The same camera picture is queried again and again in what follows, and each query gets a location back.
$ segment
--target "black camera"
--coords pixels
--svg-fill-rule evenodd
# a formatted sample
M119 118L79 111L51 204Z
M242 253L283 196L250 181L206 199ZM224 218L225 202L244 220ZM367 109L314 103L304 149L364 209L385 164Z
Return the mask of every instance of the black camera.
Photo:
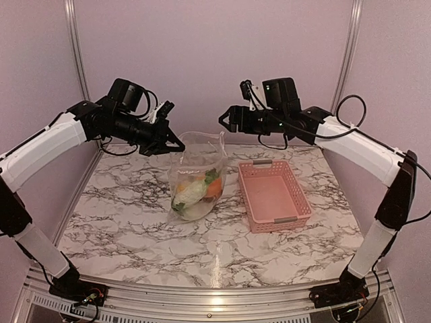
M330 113L316 106L301 110L291 77L270 79L262 85L266 104L255 93L251 81L243 81L240 84L242 97L251 102L251 107L231 106L219 117L219 123L231 133L258 135L258 139L262 135L282 133L288 140L298 137L312 145L313 133Z
M140 85L125 79L116 79L107 97L117 103L117 109L125 112L136 112L137 105L144 93L145 90Z

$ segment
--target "lavender wall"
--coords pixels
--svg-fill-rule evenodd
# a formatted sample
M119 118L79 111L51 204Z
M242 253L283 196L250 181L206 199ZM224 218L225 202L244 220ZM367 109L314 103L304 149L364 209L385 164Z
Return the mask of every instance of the lavender wall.
M62 1L0 1L0 152L11 149L81 100ZM52 237L93 145L69 151L20 191L34 222ZM9 322L29 262L0 239L0 321Z
M410 149L431 170L431 2L365 1L357 52L345 94L368 103L362 128L402 150ZM350 104L343 117L358 120ZM371 175L329 156L363 232L373 221L385 189ZM411 217L431 208L431 185L418 176ZM429 322L431 309L431 219L401 230L385 265L395 283L406 322Z
M218 117L246 104L239 83L248 78L292 76L304 106L330 107L351 8L345 0L76 1L91 96L116 77L140 83L176 104L177 133L220 131Z

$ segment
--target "basket handle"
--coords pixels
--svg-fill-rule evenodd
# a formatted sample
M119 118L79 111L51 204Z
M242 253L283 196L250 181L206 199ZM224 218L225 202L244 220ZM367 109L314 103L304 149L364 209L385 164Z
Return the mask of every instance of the basket handle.
M271 159L253 160L253 165L271 165Z
M274 219L274 224L295 222L297 220L298 217L282 217L281 219Z

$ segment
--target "white marble tabletop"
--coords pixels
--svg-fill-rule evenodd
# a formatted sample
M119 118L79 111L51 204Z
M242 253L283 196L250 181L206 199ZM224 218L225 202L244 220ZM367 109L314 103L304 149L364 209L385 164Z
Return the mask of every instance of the white marble tabletop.
M110 145L124 152L126 145ZM203 219L168 214L169 156L104 155L59 248L85 275L153 285L256 287L340 275L362 235L321 150L227 145L226 187ZM238 187L238 162L286 159L313 208L306 226L252 234Z

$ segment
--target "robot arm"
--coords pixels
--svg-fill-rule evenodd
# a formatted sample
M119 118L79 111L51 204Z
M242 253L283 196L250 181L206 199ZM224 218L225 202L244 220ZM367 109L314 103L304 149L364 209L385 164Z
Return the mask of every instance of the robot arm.
M316 106L301 110L291 78L263 82L266 104L250 81L243 81L240 87L243 98L251 104L249 107L231 106L219 118L219 123L230 132L259 136L282 133L288 139L297 137L344 156L388 187L376 212L376 221L342 272L339 283L314 287L310 293L316 308L361 299L362 294L368 296L365 275L389 251L397 232L407 221L414 196L416 155L388 147L355 126L347 127Z
M183 151L185 146L166 120L174 104L160 104L150 112L149 120L130 113L136 111L143 94L149 102L144 88L116 79L107 96L96 103L76 104L22 144L0 155L0 230L52 274L52 294L79 301L80 295L89 296L93 288L105 287L79 280L77 269L32 223L17 191L62 153L93 139L124 139L130 145L138 145L139 153L146 156Z

